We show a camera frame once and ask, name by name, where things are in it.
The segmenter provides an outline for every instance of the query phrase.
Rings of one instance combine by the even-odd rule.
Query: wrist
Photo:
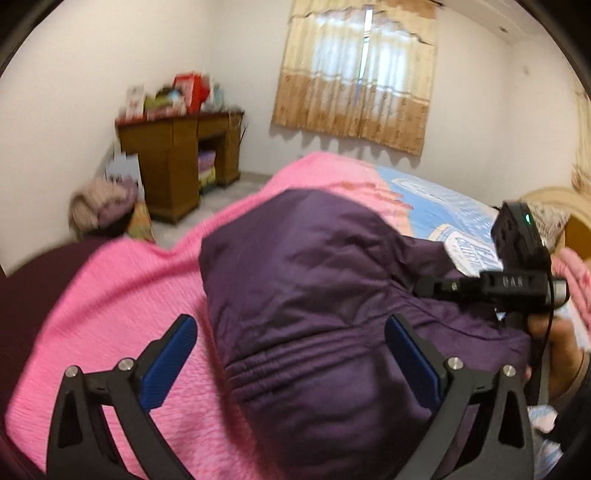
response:
[[[560,385],[553,389],[554,395],[550,399],[550,404],[560,413],[565,410],[579,392],[587,372],[589,371],[590,357],[583,350],[580,355],[573,357],[571,368],[561,372]]]

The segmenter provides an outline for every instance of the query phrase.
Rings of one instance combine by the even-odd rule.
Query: metal screw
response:
[[[128,372],[131,370],[135,365],[135,360],[133,358],[124,358],[121,362],[119,362],[118,368],[122,372]]]
[[[503,367],[503,373],[507,377],[512,378],[517,375],[517,370],[515,369],[515,367],[513,365],[505,365]]]
[[[452,370],[461,370],[464,368],[464,362],[462,362],[461,358],[453,356],[447,360],[447,366]]]
[[[76,375],[78,375],[79,372],[80,372],[80,369],[77,366],[72,365],[72,366],[66,368],[66,377],[74,378]]]

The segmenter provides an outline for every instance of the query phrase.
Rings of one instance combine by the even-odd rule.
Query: beige curtain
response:
[[[273,122],[348,137],[358,91],[365,10],[292,19]]]
[[[579,78],[574,75],[574,94],[579,114],[579,147],[573,168],[573,187],[591,195],[591,101]]]
[[[360,82],[367,5],[374,22]],[[295,0],[273,122],[420,155],[434,19],[427,0]]]
[[[359,137],[415,155],[423,152],[435,46],[374,18],[356,118]]]

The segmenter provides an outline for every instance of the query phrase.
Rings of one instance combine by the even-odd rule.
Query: folded towel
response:
[[[93,179],[78,190],[70,202],[70,222],[80,232],[90,232],[99,227],[98,214],[110,202],[125,200],[127,190],[104,178]]]
[[[131,177],[126,177],[123,182],[119,183],[126,191],[126,198],[123,200],[116,200],[104,205],[98,212],[99,228],[107,228],[121,217],[131,212],[135,207],[135,202],[138,200],[138,185]]]

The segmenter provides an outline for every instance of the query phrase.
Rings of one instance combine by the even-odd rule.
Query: bedsheet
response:
[[[258,194],[195,227],[172,251],[122,239],[89,260],[49,315],[12,396],[7,432],[23,453],[45,469],[54,399],[69,365],[87,372],[110,369],[123,357],[139,355],[179,314],[188,313],[199,323],[199,340],[164,407],[152,413],[156,425],[195,478],[281,478],[229,395],[197,259],[205,236],[289,188],[348,197],[380,213],[404,235],[451,238],[449,248],[459,245],[470,268],[490,261],[490,246],[477,234],[493,216],[481,204],[356,160],[309,155],[283,169]],[[472,214],[482,217],[480,223],[469,222],[470,205],[475,206]],[[113,412],[107,415],[125,464],[144,476]]]

